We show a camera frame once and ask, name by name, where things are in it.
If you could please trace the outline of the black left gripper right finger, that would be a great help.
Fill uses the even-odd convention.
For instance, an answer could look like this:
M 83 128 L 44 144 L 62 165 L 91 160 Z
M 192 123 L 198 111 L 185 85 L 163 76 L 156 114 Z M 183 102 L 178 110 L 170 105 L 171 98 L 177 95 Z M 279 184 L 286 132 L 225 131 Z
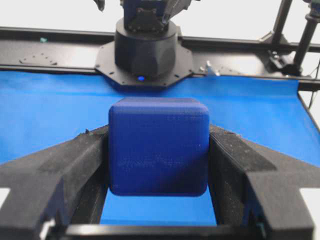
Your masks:
M 320 169 L 209 127 L 209 189 L 217 223 L 256 226 L 266 240 L 320 237 Z

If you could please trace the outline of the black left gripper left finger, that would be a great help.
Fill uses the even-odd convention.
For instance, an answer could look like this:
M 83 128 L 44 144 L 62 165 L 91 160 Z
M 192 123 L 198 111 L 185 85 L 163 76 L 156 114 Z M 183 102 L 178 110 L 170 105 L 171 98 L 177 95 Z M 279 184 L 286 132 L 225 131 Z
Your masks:
M 3 240 L 38 240 L 44 224 L 98 223 L 108 189 L 108 126 L 3 163 Z

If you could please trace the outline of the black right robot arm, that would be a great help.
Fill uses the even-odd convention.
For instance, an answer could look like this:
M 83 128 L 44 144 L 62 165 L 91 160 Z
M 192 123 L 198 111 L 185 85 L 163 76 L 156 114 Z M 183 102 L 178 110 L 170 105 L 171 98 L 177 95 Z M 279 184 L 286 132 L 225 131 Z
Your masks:
M 122 0 L 114 40 L 100 47 L 95 69 L 120 86 L 166 88 L 194 72 L 192 51 L 172 18 L 189 0 Z

